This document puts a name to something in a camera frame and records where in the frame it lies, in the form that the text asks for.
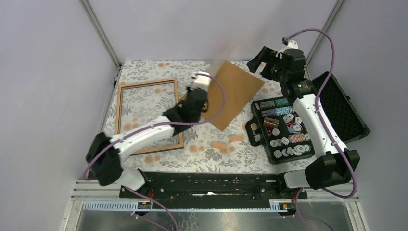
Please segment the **wooden picture frame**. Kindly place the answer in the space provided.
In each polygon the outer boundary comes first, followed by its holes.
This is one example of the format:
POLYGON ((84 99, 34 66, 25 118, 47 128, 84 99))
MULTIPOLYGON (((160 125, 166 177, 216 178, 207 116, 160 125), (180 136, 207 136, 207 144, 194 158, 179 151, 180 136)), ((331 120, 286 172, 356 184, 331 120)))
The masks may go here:
POLYGON ((120 84, 115 134, 125 133, 154 120, 179 101, 176 78, 120 84))

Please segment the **brown backing board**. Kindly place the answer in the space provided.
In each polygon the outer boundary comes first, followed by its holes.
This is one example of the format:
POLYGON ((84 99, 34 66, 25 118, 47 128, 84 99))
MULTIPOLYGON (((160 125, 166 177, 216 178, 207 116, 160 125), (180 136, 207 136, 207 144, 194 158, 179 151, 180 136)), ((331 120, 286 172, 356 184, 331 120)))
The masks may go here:
MULTIPOLYGON (((252 100, 265 82, 228 61, 223 63, 215 79, 222 85, 226 93, 226 105, 221 115, 212 120, 211 124, 223 131, 252 100)), ((222 91, 215 82, 210 83, 208 102, 208 110, 201 114, 204 120, 215 116, 222 106, 222 91)))

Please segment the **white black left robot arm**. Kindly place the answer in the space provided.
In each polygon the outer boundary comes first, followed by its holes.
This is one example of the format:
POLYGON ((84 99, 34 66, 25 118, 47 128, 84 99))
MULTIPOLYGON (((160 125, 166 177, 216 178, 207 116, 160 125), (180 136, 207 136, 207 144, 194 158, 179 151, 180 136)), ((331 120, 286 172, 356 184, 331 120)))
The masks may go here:
POLYGON ((187 88, 185 98, 161 116, 129 132, 108 136, 97 134, 86 155, 89 172, 100 186, 122 184, 138 198, 149 193, 149 185, 140 171, 126 169, 125 159, 160 140, 181 134, 198 125, 208 93, 202 88, 187 88))

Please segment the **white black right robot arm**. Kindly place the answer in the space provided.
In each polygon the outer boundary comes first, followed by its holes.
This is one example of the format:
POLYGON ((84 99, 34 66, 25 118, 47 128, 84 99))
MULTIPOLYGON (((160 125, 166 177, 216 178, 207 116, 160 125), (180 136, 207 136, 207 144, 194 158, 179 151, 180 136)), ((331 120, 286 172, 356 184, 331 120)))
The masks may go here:
POLYGON ((288 198, 296 188, 325 189, 349 183, 360 156, 340 140, 320 106, 317 88, 312 81, 304 78, 306 59, 303 51, 285 47, 278 52, 264 46, 247 63, 247 67, 251 73, 255 73, 262 62, 266 66, 261 76, 281 84, 283 95, 310 135, 316 157, 306 168, 282 174, 283 181, 276 185, 278 196, 288 198))

